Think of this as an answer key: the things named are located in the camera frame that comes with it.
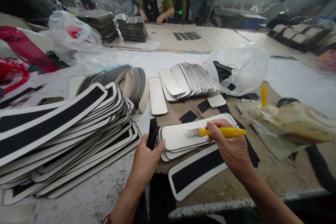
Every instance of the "stack of metal plates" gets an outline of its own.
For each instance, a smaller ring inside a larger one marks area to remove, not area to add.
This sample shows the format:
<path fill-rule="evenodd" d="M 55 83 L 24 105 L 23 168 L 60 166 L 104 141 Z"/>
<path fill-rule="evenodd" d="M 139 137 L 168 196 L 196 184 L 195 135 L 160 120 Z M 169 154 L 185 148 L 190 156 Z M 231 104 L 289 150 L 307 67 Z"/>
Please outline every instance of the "stack of metal plates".
<path fill-rule="evenodd" d="M 103 40 L 111 43 L 117 36 L 118 31 L 114 25 L 112 12 L 106 10 L 91 10 L 77 14 L 77 18 L 96 29 Z"/>
<path fill-rule="evenodd" d="M 124 38 L 124 40 L 125 41 L 130 41 L 131 38 L 130 38 L 130 35 L 128 34 L 128 31 L 126 29 L 127 28 L 128 16 L 125 15 L 125 14 L 118 14 L 115 17 L 115 20 L 118 23 L 118 28 L 119 28 L 120 33 L 121 33 L 122 37 Z"/>
<path fill-rule="evenodd" d="M 125 41 L 146 42 L 148 34 L 141 16 L 128 17 L 125 14 L 119 14 L 115 20 Z"/>
<path fill-rule="evenodd" d="M 145 22 L 141 16 L 135 17 L 135 31 L 138 34 L 139 42 L 146 42 L 148 34 Z"/>

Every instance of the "white table surface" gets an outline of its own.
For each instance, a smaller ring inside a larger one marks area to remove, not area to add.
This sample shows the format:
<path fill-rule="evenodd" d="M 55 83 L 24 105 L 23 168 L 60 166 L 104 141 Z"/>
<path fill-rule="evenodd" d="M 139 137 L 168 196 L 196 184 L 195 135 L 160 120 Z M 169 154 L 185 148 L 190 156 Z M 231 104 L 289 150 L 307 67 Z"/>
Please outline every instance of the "white table surface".
<path fill-rule="evenodd" d="M 130 53 L 138 57 L 139 67 L 144 69 L 148 78 L 159 76 L 159 70 L 163 68 L 171 68 L 182 62 L 202 63 L 207 57 L 207 55 L 201 54 L 168 52 L 131 51 Z M 29 81 L 24 86 L 13 91 L 10 95 L 14 96 L 28 87 L 37 87 L 48 83 L 47 86 L 36 92 L 25 105 L 36 105 L 44 97 L 67 97 L 69 77 L 86 73 L 87 71 L 81 67 L 71 67 L 39 76 L 35 72 L 31 74 Z M 273 89 L 281 96 L 295 97 L 302 103 L 336 117 L 336 108 L 333 102 L 336 95 L 335 77 L 322 75 L 299 61 L 271 58 L 265 80 L 269 81 Z M 151 118 L 153 116 L 150 114 L 149 104 L 144 114 L 137 112 L 132 117 L 137 122 L 142 134 L 148 132 Z M 12 212 L 17 216 L 22 210 L 16 208 L 27 204 L 26 206 L 33 207 L 33 210 L 28 211 L 29 216 L 25 213 L 30 219 L 27 223 L 99 223 L 112 210 L 118 195 L 124 188 L 131 170 L 133 155 L 134 150 L 56 199 L 29 197 L 10 207 L 1 206 L 0 213 L 3 211 L 5 213 Z M 228 204 L 230 203 L 218 202 L 176 209 L 169 216 L 177 218 L 182 215 L 190 215 L 191 212 L 220 211 Z"/>

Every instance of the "hand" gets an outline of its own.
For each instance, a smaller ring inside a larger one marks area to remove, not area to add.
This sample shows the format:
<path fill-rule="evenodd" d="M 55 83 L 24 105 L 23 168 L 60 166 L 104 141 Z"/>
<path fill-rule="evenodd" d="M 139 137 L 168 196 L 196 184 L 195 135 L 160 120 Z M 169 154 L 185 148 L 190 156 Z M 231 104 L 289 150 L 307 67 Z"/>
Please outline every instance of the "hand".
<path fill-rule="evenodd" d="M 145 14 L 142 15 L 142 19 L 143 19 L 144 22 L 148 22 L 148 18 Z"/>
<path fill-rule="evenodd" d="M 128 185 L 140 190 L 141 193 L 153 177 L 160 157 L 166 148 L 166 142 L 162 140 L 154 150 L 150 150 L 146 146 L 147 140 L 148 134 L 145 134 L 135 150 L 131 174 L 127 180 Z"/>
<path fill-rule="evenodd" d="M 162 24 L 163 20 L 164 20 L 164 16 L 163 15 L 158 16 L 157 19 L 156 19 L 156 24 L 157 25 Z"/>
<path fill-rule="evenodd" d="M 225 138 L 218 127 L 233 128 L 233 125 L 225 119 L 208 121 L 205 129 L 210 131 L 211 136 L 208 137 L 207 142 L 215 140 L 224 162 L 242 182 L 249 177 L 251 172 L 254 172 L 247 150 L 247 141 L 244 136 Z"/>

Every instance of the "paintbrush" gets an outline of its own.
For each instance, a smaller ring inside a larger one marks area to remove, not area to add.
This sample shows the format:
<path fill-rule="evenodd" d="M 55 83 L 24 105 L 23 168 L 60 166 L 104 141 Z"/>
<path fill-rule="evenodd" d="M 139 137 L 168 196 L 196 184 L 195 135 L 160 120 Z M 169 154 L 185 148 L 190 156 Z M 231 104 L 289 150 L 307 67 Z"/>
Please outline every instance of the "paintbrush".
<path fill-rule="evenodd" d="M 223 134 L 224 137 L 238 137 L 240 135 L 246 135 L 246 131 L 243 129 L 237 129 L 237 128 L 219 128 L 221 133 Z M 202 129 L 202 128 L 197 128 L 197 129 L 186 129 L 184 131 L 184 134 L 188 138 L 192 137 L 204 137 L 206 135 L 210 135 L 210 132 L 208 129 Z"/>

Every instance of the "forearm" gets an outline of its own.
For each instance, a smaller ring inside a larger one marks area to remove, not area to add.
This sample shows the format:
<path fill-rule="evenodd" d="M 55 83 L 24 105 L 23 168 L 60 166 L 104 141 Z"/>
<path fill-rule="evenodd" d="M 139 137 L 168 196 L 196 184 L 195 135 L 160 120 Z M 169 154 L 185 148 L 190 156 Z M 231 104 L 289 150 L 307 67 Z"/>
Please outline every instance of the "forearm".
<path fill-rule="evenodd" d="M 111 212 L 111 224 L 130 224 L 137 210 L 141 194 L 141 190 L 137 189 L 131 181 L 127 181 Z"/>
<path fill-rule="evenodd" d="M 139 9 L 139 13 L 140 13 L 140 16 L 143 16 L 143 15 L 145 15 L 145 10 Z"/>
<path fill-rule="evenodd" d="M 164 12 L 162 15 L 164 19 L 167 19 L 173 14 L 174 14 L 174 8 L 170 8 L 166 12 Z"/>
<path fill-rule="evenodd" d="M 256 170 L 241 180 L 267 223 L 303 223 L 270 189 Z"/>

